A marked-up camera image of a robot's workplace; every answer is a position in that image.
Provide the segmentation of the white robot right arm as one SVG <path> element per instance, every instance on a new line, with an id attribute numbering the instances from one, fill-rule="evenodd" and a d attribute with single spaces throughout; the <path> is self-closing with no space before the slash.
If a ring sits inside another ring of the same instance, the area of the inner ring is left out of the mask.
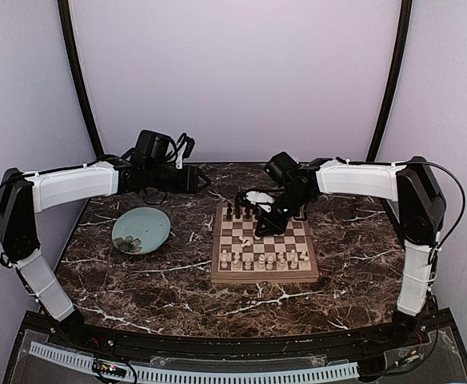
<path id="1" fill-rule="evenodd" d="M 427 161 L 351 162 L 342 158 L 317 158 L 307 164 L 294 161 L 286 152 L 271 158 L 264 171 L 277 184 L 276 197 L 250 189 L 241 202 L 259 211 L 258 237 L 285 232 L 291 218 L 304 218 L 305 208 L 326 194 L 352 194 L 397 203 L 405 248 L 401 292 L 397 310 L 419 314 L 433 284 L 433 253 L 439 247 L 446 200 Z"/>

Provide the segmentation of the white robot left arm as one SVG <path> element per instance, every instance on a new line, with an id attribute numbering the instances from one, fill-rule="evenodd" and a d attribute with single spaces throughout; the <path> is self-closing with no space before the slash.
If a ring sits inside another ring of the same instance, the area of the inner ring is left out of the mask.
<path id="1" fill-rule="evenodd" d="M 8 169 L 0 184 L 0 263 L 14 268 L 49 316 L 62 322 L 58 333 L 74 349 L 90 343 L 90 330 L 63 290 L 41 251 L 37 213 L 88 198 L 140 192 L 196 194 L 210 179 L 196 165 L 142 165 L 108 155 L 80 166 L 21 172 Z"/>

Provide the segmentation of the white chess king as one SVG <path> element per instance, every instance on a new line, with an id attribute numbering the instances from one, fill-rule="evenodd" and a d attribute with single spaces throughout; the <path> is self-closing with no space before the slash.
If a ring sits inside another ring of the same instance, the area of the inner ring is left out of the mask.
<path id="1" fill-rule="evenodd" d="M 255 266 L 256 266 L 256 270 L 265 270 L 265 255 L 264 254 L 260 254 L 258 256 Z"/>

